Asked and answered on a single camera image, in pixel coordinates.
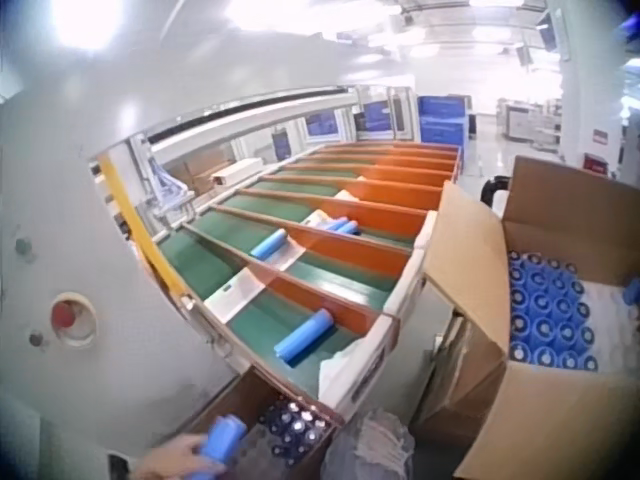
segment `conveyor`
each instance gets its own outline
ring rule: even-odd
[[[457,160],[457,149],[435,145],[325,146],[225,192],[158,245],[207,319],[258,370],[340,422],[373,383],[421,291],[435,210]],[[360,234],[323,229],[340,217]],[[253,258],[279,229],[284,246],[264,262]],[[274,346],[319,308],[335,328],[299,361],[277,358]],[[343,368],[321,375],[322,362],[356,340]]]

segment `hand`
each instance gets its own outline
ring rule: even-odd
[[[206,435],[180,435],[154,448],[140,460],[131,478],[161,480],[182,478],[196,472],[223,473],[224,465],[195,453],[206,439]]]

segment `cardboard box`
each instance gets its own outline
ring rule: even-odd
[[[430,281],[481,332],[465,342],[466,373],[440,410],[480,412],[492,404],[456,476],[589,478],[634,425],[639,385],[508,360],[508,249],[572,262],[581,280],[624,285],[640,272],[640,190],[519,157],[502,220],[445,185],[427,251]]]

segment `orange divider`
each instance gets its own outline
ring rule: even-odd
[[[265,175],[262,179],[269,182],[331,185],[342,188],[366,202],[386,203],[421,210],[437,210],[442,196],[441,188],[379,180],[284,175]]]
[[[354,202],[352,200],[323,197],[322,195],[308,193],[274,192],[273,190],[254,188],[240,189],[238,194],[304,203],[322,210],[334,218],[349,217],[365,228],[409,237],[415,237],[420,233],[427,216],[424,210],[416,210],[414,208],[372,202]]]
[[[247,212],[239,208],[221,205],[212,205],[210,208],[246,220],[284,228],[291,238],[307,250],[391,277],[400,277],[411,255],[409,250],[402,247],[379,243],[355,235],[344,235],[307,227],[261,213]]]
[[[201,239],[206,245],[222,251],[234,260],[241,262],[272,292],[312,312],[326,308],[333,316],[335,323],[358,335],[366,335],[380,315],[368,307],[357,305],[330,292],[318,290],[302,280],[276,270],[272,266],[210,237],[189,224],[184,224],[183,228]]]
[[[369,166],[361,163],[291,164],[286,165],[282,170],[354,172],[366,177],[368,180],[413,183],[440,188],[442,188],[445,181],[451,180],[451,173],[444,171],[425,170],[422,168],[387,167],[382,165]]]
[[[400,147],[341,147],[341,148],[322,148],[309,154],[309,156],[316,155],[388,155],[388,156],[402,156],[402,157],[417,157],[427,158],[433,160],[449,160],[454,162],[458,157],[457,152],[442,151],[442,150],[422,150],[417,148],[400,148]]]
[[[353,163],[358,160],[370,160],[375,165],[404,168],[424,168],[426,170],[438,170],[441,172],[451,172],[455,170],[456,162],[452,160],[438,160],[419,157],[401,157],[385,155],[354,155],[354,154],[323,154],[309,155],[302,157],[296,165],[310,162],[344,162]]]

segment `fluorescent light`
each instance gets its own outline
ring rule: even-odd
[[[122,21],[122,0],[53,0],[51,11],[63,45],[100,50]]]
[[[369,53],[367,55],[362,55],[358,57],[356,62],[358,63],[375,63],[384,58],[384,55],[380,55],[379,53]]]
[[[497,55],[504,50],[504,47],[496,43],[477,43],[473,50],[478,55]]]
[[[499,42],[511,37],[511,29],[508,27],[489,27],[480,25],[473,29],[473,37],[481,42]]]
[[[472,7],[521,7],[524,0],[469,0]]]
[[[433,57],[440,51],[440,45],[437,43],[431,43],[428,45],[418,45],[411,49],[409,55],[413,58],[427,58]]]

